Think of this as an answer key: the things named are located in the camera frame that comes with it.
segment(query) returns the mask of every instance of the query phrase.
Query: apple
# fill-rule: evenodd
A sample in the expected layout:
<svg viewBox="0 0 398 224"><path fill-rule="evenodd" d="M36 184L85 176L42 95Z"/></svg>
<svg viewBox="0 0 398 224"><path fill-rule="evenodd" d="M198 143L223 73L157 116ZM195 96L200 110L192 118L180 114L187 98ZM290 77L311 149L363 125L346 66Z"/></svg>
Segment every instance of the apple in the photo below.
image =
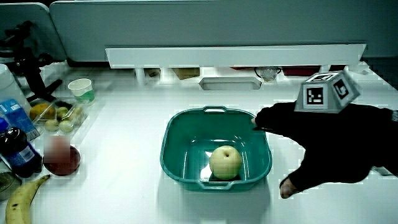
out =
<svg viewBox="0 0 398 224"><path fill-rule="evenodd" d="M237 176L242 167L242 157L232 146L221 146L210 156L210 170L221 180L229 180Z"/></svg>

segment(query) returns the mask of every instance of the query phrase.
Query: gray partition panel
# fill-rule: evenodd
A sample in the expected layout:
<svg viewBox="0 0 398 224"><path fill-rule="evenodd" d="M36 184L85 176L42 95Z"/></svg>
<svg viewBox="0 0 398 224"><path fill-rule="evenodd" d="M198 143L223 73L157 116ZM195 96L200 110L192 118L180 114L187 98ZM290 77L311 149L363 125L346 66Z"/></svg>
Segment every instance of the gray partition panel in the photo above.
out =
<svg viewBox="0 0 398 224"><path fill-rule="evenodd" d="M0 4L0 39L6 37L4 31L13 29L25 21L31 21L30 37L25 46L33 50L37 57L41 53L50 54L54 60L67 59L62 43L49 14L49 8L41 3Z"/></svg>
<svg viewBox="0 0 398 224"><path fill-rule="evenodd" d="M367 44L398 54L398 1L57 1L50 15L77 62L106 47Z"/></svg>

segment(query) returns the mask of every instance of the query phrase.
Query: basin handle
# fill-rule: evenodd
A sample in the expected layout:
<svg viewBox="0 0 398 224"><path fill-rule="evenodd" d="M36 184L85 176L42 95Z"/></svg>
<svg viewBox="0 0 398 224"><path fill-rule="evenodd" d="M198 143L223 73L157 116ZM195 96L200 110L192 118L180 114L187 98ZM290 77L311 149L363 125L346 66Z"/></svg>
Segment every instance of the basin handle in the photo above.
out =
<svg viewBox="0 0 398 224"><path fill-rule="evenodd" d="M202 108L203 112L209 113L209 112L220 112L224 113L227 112L228 109L225 106L204 106Z"/></svg>

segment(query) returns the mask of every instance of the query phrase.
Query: glass cup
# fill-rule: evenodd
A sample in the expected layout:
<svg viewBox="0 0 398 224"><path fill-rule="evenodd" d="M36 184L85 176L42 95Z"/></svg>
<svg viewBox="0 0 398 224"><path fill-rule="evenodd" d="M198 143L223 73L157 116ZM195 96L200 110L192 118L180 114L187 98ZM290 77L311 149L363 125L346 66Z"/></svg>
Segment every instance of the glass cup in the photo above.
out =
<svg viewBox="0 0 398 224"><path fill-rule="evenodd" d="M87 78L70 82L68 88L79 103L91 103L94 100L92 81Z"/></svg>
<svg viewBox="0 0 398 224"><path fill-rule="evenodd" d="M0 201L7 200L21 184L22 181L0 159Z"/></svg>
<svg viewBox="0 0 398 224"><path fill-rule="evenodd" d="M268 67L256 67L254 68L254 72L260 78L262 78L265 82L269 82L275 80L276 76L282 71L281 68L275 66Z"/></svg>

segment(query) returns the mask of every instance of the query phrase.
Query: plastic bottle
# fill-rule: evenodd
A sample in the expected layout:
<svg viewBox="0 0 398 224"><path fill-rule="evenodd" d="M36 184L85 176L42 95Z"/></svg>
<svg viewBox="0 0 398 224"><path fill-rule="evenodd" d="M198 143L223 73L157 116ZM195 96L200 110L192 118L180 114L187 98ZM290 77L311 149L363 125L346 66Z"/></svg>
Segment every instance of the plastic bottle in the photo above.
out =
<svg viewBox="0 0 398 224"><path fill-rule="evenodd" d="M0 117L0 135L3 134L3 132L7 131L10 128L7 120L4 118Z"/></svg>
<svg viewBox="0 0 398 224"><path fill-rule="evenodd" d="M19 128L10 128L0 136L0 154L7 160L13 173L28 178L40 173L43 157L27 140L26 133Z"/></svg>
<svg viewBox="0 0 398 224"><path fill-rule="evenodd" d="M19 88L14 75L8 69L7 65L0 64L0 103L6 100L15 99L29 114L32 108L22 90Z"/></svg>

